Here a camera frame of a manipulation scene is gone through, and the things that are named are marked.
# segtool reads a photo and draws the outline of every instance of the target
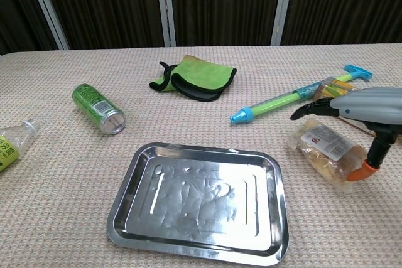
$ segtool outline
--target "green cloth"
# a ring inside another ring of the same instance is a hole
[[[236,69],[186,55],[179,65],[168,66],[160,62],[165,72],[149,85],[157,91],[177,90],[201,101],[217,99],[231,84]]]

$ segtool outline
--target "green can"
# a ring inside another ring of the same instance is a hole
[[[88,84],[73,91],[73,101],[105,134],[117,134],[126,126],[123,112]]]

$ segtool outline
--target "dark curtain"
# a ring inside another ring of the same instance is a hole
[[[269,45],[278,0],[173,0],[176,43]]]
[[[402,42],[402,0],[290,0],[282,45]]]
[[[0,0],[0,55],[56,49],[38,0]]]
[[[159,0],[52,0],[72,49],[163,46]]]

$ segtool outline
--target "stainless steel tray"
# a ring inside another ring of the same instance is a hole
[[[131,161],[107,234],[134,249],[275,265],[289,243],[280,167],[263,153],[147,144]]]

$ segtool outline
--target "tablecloth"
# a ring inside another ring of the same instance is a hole
[[[184,55],[237,69],[214,102],[155,92],[159,61]],[[0,59],[0,127],[37,118],[41,129],[26,156],[0,173],[0,266],[242,267],[237,264],[126,249],[106,235],[106,220],[135,151],[150,142],[260,151],[280,164],[290,244],[282,267],[402,265],[402,145],[378,173],[337,191],[287,146],[302,123],[291,104],[231,126],[244,106],[329,76],[345,64],[373,72],[364,87],[398,87],[402,44],[222,46],[11,53]],[[101,133],[72,101],[93,85],[124,111],[127,126]],[[372,137],[332,117],[315,117],[369,148]]]

